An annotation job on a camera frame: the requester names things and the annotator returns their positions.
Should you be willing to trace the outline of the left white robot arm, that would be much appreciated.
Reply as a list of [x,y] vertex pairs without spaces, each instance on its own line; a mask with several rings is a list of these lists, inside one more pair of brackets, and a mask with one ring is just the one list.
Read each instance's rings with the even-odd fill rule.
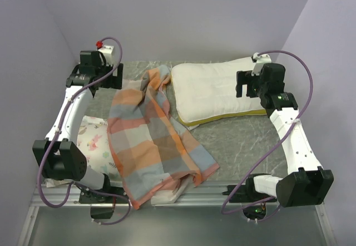
[[81,51],[80,62],[66,80],[65,98],[55,123],[43,140],[33,143],[32,151],[39,166],[38,179],[70,180],[93,189],[100,203],[111,199],[108,178],[88,166],[77,147],[77,136],[90,101],[99,88],[122,87],[123,64],[114,58],[113,46]]

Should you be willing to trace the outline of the white pillow yellow edge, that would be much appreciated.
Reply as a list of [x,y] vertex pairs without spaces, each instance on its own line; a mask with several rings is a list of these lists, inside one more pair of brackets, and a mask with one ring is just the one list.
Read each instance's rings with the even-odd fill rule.
[[236,73],[253,67],[250,57],[174,66],[171,82],[179,120],[197,126],[226,117],[265,115],[259,99],[236,97]]

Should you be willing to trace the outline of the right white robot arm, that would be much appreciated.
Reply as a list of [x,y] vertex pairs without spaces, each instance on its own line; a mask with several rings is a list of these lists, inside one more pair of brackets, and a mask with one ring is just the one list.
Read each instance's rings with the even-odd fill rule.
[[266,63],[259,73],[239,71],[236,74],[236,95],[260,99],[261,106],[274,125],[284,150],[288,174],[284,178],[268,174],[250,175],[245,195],[258,201],[264,194],[273,196],[285,208],[319,205],[324,201],[333,181],[331,170],[323,169],[309,145],[295,97],[284,90],[285,67]]

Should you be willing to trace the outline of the plaid orange blue pillowcase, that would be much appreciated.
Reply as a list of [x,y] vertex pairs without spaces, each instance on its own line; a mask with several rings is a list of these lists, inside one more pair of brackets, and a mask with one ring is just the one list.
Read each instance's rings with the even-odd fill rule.
[[173,203],[219,169],[211,154],[170,115],[161,65],[139,80],[124,80],[107,120],[107,137],[123,188],[132,206]]

